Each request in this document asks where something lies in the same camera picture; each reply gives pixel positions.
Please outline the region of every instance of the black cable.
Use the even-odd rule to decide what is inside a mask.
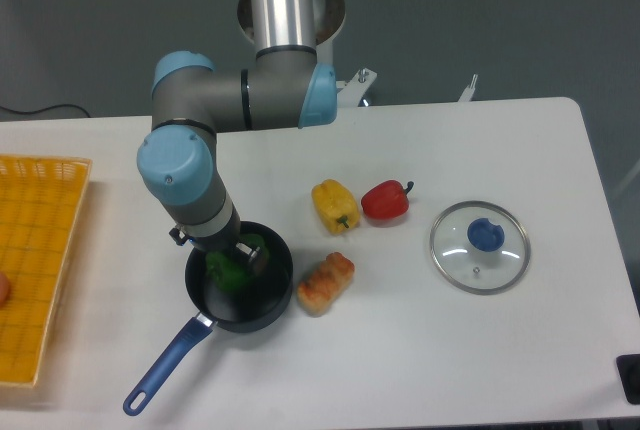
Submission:
[[[85,108],[74,103],[59,103],[57,105],[51,105],[49,107],[40,108],[38,110],[32,110],[30,112],[21,112],[19,110],[13,110],[11,108],[3,107],[2,105],[0,105],[0,110],[2,110],[3,112],[12,113],[14,115],[37,115],[38,113],[48,112],[49,110],[55,110],[56,108],[75,108],[76,110],[81,111],[87,118],[91,118],[91,115]]]

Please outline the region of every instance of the pepper stem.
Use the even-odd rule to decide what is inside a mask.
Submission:
[[[349,228],[349,224],[347,223],[347,220],[349,218],[346,215],[341,216],[338,220],[336,220],[336,222],[344,225],[345,227]]]

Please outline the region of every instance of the green pepper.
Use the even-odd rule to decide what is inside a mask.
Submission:
[[[269,259],[269,251],[264,238],[257,234],[240,236],[240,242],[252,248],[260,247],[264,252],[264,258]],[[236,293],[248,285],[255,275],[243,264],[237,262],[233,256],[226,252],[209,252],[205,257],[207,275],[215,285],[224,293]]]

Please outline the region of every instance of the yellow basket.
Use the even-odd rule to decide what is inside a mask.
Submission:
[[[0,155],[0,385],[33,386],[91,160]]]

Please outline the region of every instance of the glass pot lid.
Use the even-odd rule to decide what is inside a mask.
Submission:
[[[429,247],[447,280],[482,295],[513,286],[531,259],[529,237],[515,217],[480,201],[458,203],[442,212],[431,229]]]

